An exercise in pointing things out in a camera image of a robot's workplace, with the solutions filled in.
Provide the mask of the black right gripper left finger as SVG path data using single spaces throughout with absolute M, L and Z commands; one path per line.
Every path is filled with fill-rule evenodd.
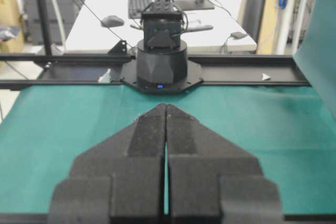
M 59 182 L 50 223 L 158 223 L 163 207 L 166 105 L 79 154 Z

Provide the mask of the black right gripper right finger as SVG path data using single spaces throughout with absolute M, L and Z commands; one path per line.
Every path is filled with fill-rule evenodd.
M 166 111 L 173 223 L 282 223 L 275 183 L 253 154 L 174 105 Z

